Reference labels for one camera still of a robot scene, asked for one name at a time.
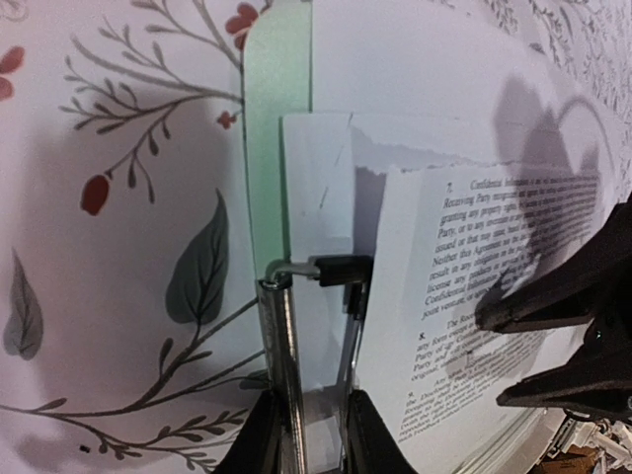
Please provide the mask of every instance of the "paper sheet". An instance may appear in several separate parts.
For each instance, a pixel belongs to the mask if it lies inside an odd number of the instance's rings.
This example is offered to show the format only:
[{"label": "paper sheet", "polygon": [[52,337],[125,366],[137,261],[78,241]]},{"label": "paper sheet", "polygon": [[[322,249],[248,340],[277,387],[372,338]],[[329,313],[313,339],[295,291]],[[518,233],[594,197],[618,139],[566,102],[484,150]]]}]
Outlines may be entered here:
[{"label": "paper sheet", "polygon": [[[544,162],[564,156],[563,169],[571,175],[589,167],[611,179],[607,147],[598,130],[578,125],[551,133],[546,128],[526,130],[500,124],[498,136],[514,138],[501,153],[496,134],[482,133],[481,128],[464,120],[412,116],[286,117],[283,135],[292,258],[302,261],[313,255],[346,253],[354,246],[361,253],[373,252],[386,174],[392,164],[414,170],[446,162],[465,167],[476,162],[515,163],[528,150],[538,149],[537,156]],[[608,194],[597,199],[604,209],[613,202]],[[342,294],[298,279],[295,300],[301,308],[297,325],[305,390],[322,390],[336,381],[343,339]],[[569,346],[562,347],[566,355],[572,352]],[[329,467],[335,467],[335,425],[312,427],[308,434],[310,442],[329,453],[333,463]]]},{"label": "paper sheet", "polygon": [[520,141],[537,128],[554,133],[592,128],[612,148],[610,166],[617,175],[612,192],[620,198],[629,195],[629,177],[621,179],[629,157],[613,150],[625,141],[626,126],[587,89],[520,41],[416,0],[320,0],[314,3],[313,19],[314,112],[413,115],[475,124],[463,128],[454,146],[499,137],[503,123],[522,127],[523,132],[516,129],[516,135],[498,141],[502,156],[513,146],[521,147]]},{"label": "paper sheet", "polygon": [[600,189],[595,168],[389,173],[357,377],[420,472],[452,472],[518,413],[496,405],[502,390],[581,343],[575,328],[478,331],[474,309],[499,279],[539,277],[584,245],[614,206]]}]

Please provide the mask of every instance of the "clip handle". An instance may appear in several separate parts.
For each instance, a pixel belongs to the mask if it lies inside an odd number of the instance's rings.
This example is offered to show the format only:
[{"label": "clip handle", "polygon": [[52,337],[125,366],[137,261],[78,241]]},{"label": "clip handle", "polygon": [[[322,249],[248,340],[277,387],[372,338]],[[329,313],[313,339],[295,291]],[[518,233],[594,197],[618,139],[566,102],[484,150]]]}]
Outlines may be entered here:
[{"label": "clip handle", "polygon": [[270,379],[280,401],[281,472],[307,474],[292,278],[283,275],[276,280],[260,280],[257,292]]}]

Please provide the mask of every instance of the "floral wallpaper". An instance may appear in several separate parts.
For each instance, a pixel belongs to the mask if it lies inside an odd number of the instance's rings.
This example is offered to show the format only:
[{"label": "floral wallpaper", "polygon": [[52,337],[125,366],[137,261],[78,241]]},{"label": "floral wallpaper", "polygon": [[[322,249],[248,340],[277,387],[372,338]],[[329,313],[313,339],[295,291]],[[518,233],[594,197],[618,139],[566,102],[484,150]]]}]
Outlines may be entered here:
[{"label": "floral wallpaper", "polygon": [[[629,3],[427,1],[631,121]],[[273,7],[0,0],[0,472],[209,473],[266,386],[241,57]]]},{"label": "floral wallpaper", "polygon": [[[494,26],[546,55],[623,123],[632,122],[632,5],[609,0],[428,0]],[[621,176],[630,188],[632,135],[623,133]]]}]

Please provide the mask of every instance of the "branch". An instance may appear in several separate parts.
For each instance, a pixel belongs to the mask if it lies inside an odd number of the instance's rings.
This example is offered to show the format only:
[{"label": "branch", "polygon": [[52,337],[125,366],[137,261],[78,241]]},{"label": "branch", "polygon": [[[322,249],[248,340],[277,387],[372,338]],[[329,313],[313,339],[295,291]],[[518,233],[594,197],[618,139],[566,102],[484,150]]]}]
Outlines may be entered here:
[{"label": "branch", "polygon": [[[154,383],[140,398],[138,398],[138,400],[136,400],[135,402],[116,409],[116,410],[108,410],[108,411],[103,411],[103,412],[88,412],[88,413],[60,413],[58,414],[59,416],[65,417],[65,418],[73,418],[73,419],[79,419],[79,418],[96,418],[96,417],[113,417],[116,415],[124,415],[127,413],[132,413],[132,412],[137,412],[140,410],[144,410],[146,408],[149,408],[150,406],[156,406],[159,405],[160,403],[165,403],[167,401],[173,400],[174,398],[177,398],[181,395],[186,395],[189,393],[194,393],[194,391],[196,389],[198,389],[200,387],[200,384],[194,384],[184,390],[181,390],[180,392],[177,392],[177,395],[170,395],[168,398],[164,398],[164,399],[160,399],[160,401],[158,403],[157,400],[153,401],[151,404],[149,404],[149,402],[151,400],[153,400],[161,391],[162,389],[167,385],[167,383],[171,380],[171,378],[176,374],[176,372],[178,371],[178,369],[185,363],[185,361],[187,360],[187,358],[189,356],[191,356],[204,342],[206,342],[211,336],[213,336],[214,334],[216,334],[218,331],[220,331],[221,329],[225,328],[228,324],[230,324],[231,322],[235,321],[239,316],[241,316],[242,314],[244,314],[246,311],[248,311],[249,309],[251,309],[252,307],[254,307],[257,304],[257,299],[253,299],[249,302],[247,302],[245,305],[243,305],[241,308],[239,308],[236,312],[234,312],[233,314],[231,314],[230,316],[228,316],[226,319],[224,319],[221,323],[215,325],[214,327],[212,327],[211,329],[209,329],[208,331],[206,331],[203,335],[201,335],[197,340],[192,341],[188,347],[186,347],[184,350],[182,350],[175,358],[174,360],[169,364],[169,366],[165,369],[164,373],[162,375],[160,375],[160,377],[158,378],[158,380],[156,381],[156,383]],[[257,356],[260,356],[263,352],[261,353],[257,353],[255,357],[253,357],[252,359],[256,358]],[[242,361],[242,362],[238,362],[236,365],[233,365],[232,367],[228,368],[225,370],[226,373],[230,373],[232,372],[234,369],[238,368],[239,366],[244,365],[245,363],[247,363]],[[205,380],[203,382],[202,385],[206,385],[208,383],[212,383],[216,378],[221,378],[221,373],[220,374],[211,377],[212,380]]]},{"label": "branch", "polygon": [[241,97],[236,96],[235,94],[230,94],[228,92],[220,91],[217,89],[210,89],[202,86],[193,86],[187,83],[179,83],[174,81],[168,81],[165,79],[160,79],[154,76],[150,76],[148,74],[144,74],[142,72],[137,72],[126,67],[120,66],[118,64],[114,64],[112,62],[107,61],[106,59],[97,56],[88,48],[86,48],[78,38],[73,37],[72,43],[77,48],[77,50],[89,61],[96,64],[99,67],[103,67],[109,71],[116,72],[123,76],[128,76],[138,81],[144,82],[146,84],[153,84],[156,86],[165,87],[167,89],[172,89],[176,91],[184,91],[194,94],[204,94],[207,97],[216,97],[219,99],[225,99],[227,101],[234,102],[236,104],[243,104],[243,100]]},{"label": "branch", "polygon": [[258,351],[256,353],[244,358],[243,360],[235,363],[234,365],[222,370],[221,372],[218,372],[215,375],[203,380],[202,382],[198,382],[198,383],[196,383],[194,385],[191,385],[190,387],[187,387],[187,388],[185,388],[183,390],[180,390],[178,392],[172,393],[171,395],[167,395],[165,397],[158,398],[158,399],[152,400],[150,402],[147,402],[145,404],[144,408],[149,408],[149,407],[153,407],[155,405],[160,405],[162,403],[170,402],[171,400],[175,400],[176,398],[180,398],[180,397],[182,397],[184,395],[189,395],[191,393],[201,392],[201,391],[203,391],[203,387],[205,387],[209,383],[212,383],[212,382],[214,382],[216,380],[219,380],[219,379],[225,377],[229,373],[234,372],[238,368],[243,367],[247,363],[250,363],[253,360],[261,357],[265,353],[266,352],[264,350],[260,350],[260,351]]},{"label": "branch", "polygon": [[208,10],[206,9],[205,1],[204,0],[192,0],[192,1],[194,3],[194,6],[197,8],[197,11],[199,12],[199,15],[201,16],[203,21],[206,23],[206,26],[208,27],[211,34],[215,38],[215,41],[217,41],[219,50],[226,55],[228,60],[230,60],[230,62],[233,63],[233,65],[239,70],[239,72],[243,72],[243,65],[241,61],[235,55],[233,50],[230,48],[228,43],[224,40],[224,37],[221,35],[219,30],[217,29],[215,22],[213,22],[213,19],[210,17],[210,14],[208,13]]}]

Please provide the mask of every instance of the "green paper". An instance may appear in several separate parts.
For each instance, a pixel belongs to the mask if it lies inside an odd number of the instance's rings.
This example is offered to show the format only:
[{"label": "green paper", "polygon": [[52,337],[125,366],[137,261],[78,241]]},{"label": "green paper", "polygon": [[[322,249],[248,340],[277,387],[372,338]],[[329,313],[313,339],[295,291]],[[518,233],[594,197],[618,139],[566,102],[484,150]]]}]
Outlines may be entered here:
[{"label": "green paper", "polygon": [[246,158],[257,277],[289,258],[280,119],[310,109],[311,5],[277,5],[248,33],[244,52]]}]

